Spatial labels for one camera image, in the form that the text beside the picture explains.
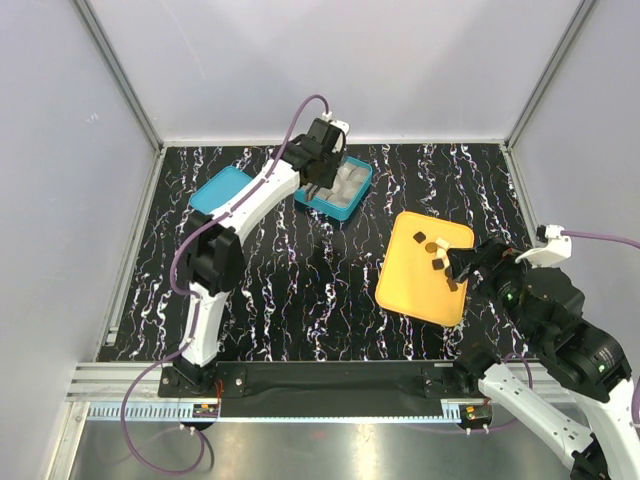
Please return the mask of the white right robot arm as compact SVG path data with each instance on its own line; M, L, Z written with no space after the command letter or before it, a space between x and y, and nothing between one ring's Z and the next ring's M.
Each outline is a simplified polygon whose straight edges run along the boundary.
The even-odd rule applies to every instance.
M573 479L639 476L639 391L620 343L584 319L584 295L559 268L572 243L563 233L520 252L492 238L474 248L449 248L445 274L503 306L530 351L585 415L583 427L520 382L506 361L476 350L454 363L457 390L501 404L535 433Z

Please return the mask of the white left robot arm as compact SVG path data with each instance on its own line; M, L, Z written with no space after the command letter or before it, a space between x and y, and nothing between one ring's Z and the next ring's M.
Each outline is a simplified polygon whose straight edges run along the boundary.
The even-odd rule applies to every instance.
M331 188L346 150L348 123L323 115L309 130L285 139L260 173L230 200L190 217L191 232L170 267L172 290L189 299L184 336L171 357L181 384L196 396L215 386L222 315L231 291L241 283L243 245L278 203L305 187Z

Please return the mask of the metal tongs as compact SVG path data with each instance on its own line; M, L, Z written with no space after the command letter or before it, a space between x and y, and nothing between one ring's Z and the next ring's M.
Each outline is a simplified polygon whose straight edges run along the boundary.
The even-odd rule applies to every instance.
M319 187L317 185L310 185L305 193L305 201L310 202L316 195Z

